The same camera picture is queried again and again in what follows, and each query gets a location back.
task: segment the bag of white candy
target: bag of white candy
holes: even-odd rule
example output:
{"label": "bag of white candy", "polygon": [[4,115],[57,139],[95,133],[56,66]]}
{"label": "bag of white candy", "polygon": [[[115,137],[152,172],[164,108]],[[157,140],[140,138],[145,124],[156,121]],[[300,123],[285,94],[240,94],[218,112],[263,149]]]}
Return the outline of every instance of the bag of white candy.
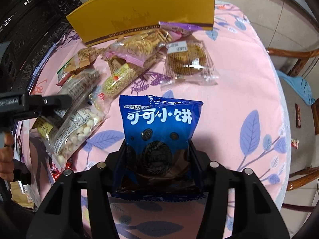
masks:
{"label": "bag of white candy", "polygon": [[43,137],[47,152],[58,170],[62,172],[67,159],[104,120],[105,115],[92,105],[76,110],[68,125],[62,129],[58,130],[42,118],[37,118],[33,128],[37,128]]}

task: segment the chair leg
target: chair leg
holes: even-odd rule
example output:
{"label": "chair leg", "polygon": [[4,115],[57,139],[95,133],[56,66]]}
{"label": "chair leg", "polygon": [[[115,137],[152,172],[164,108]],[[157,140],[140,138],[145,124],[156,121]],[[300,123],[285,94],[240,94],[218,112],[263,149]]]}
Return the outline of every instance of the chair leg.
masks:
{"label": "chair leg", "polygon": [[291,205],[291,204],[286,204],[286,203],[283,203],[282,206],[283,208],[286,208],[286,209],[291,209],[291,210],[295,210],[295,211],[301,211],[301,212],[312,212],[315,207],[312,207],[312,206],[299,206],[299,205]]}

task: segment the blue cloth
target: blue cloth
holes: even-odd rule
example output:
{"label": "blue cloth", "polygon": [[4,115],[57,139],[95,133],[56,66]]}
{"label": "blue cloth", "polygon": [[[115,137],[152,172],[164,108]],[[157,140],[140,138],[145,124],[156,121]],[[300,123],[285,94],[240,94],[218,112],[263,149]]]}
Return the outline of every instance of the blue cloth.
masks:
{"label": "blue cloth", "polygon": [[279,78],[284,79],[291,88],[304,100],[305,104],[311,106],[315,99],[312,97],[312,92],[309,83],[301,76],[291,77],[277,70]]}

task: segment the plastic snack bag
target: plastic snack bag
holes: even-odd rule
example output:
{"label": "plastic snack bag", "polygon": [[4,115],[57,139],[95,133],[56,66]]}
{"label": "plastic snack bag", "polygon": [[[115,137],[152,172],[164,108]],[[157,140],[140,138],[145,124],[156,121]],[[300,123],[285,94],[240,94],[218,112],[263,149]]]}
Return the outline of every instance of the plastic snack bag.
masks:
{"label": "plastic snack bag", "polygon": [[109,52],[105,54],[104,56],[110,61],[109,66],[113,73],[89,96],[95,107],[102,112],[107,111],[112,100],[161,57],[157,54],[152,55],[146,60],[144,67],[138,67],[132,63],[123,62],[123,59]]}
{"label": "plastic snack bag", "polygon": [[73,113],[88,97],[100,81],[100,73],[95,69],[85,69],[66,82],[57,95],[67,94],[72,98],[72,105],[66,110],[54,110],[53,116],[43,117],[57,129],[64,128]]}
{"label": "plastic snack bag", "polygon": [[65,128],[57,129],[42,118],[37,118],[33,128],[37,128],[45,141],[47,152],[61,172],[71,155],[82,145],[94,130],[104,121],[104,114],[88,106],[78,109]]}
{"label": "plastic snack bag", "polygon": [[180,33],[182,37],[187,37],[191,35],[194,31],[201,30],[202,28],[187,23],[168,23],[168,22],[159,22],[159,26],[162,29],[171,30],[175,33]]}
{"label": "plastic snack bag", "polygon": [[200,193],[186,155],[202,105],[202,102],[184,99],[120,96],[128,146],[121,192],[187,190],[193,194],[185,197],[186,200],[198,198]]}
{"label": "plastic snack bag", "polygon": [[199,84],[215,84],[219,78],[205,44],[199,40],[170,43],[167,46],[164,74],[171,79],[162,82],[162,87],[177,81]]}
{"label": "plastic snack bag", "polygon": [[98,57],[99,51],[100,49],[94,47],[80,49],[75,56],[59,69],[57,72],[58,83],[56,85],[62,86],[70,76],[78,74],[90,65]]}
{"label": "plastic snack bag", "polygon": [[181,34],[161,28],[142,31],[122,41],[111,44],[106,51],[123,58],[128,63],[143,67],[145,61]]}

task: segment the barcode label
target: barcode label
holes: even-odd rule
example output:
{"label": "barcode label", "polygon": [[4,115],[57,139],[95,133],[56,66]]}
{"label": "barcode label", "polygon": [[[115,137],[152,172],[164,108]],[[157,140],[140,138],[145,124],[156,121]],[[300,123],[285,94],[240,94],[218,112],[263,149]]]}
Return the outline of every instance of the barcode label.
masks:
{"label": "barcode label", "polygon": [[186,41],[179,41],[168,44],[167,54],[187,51]]}

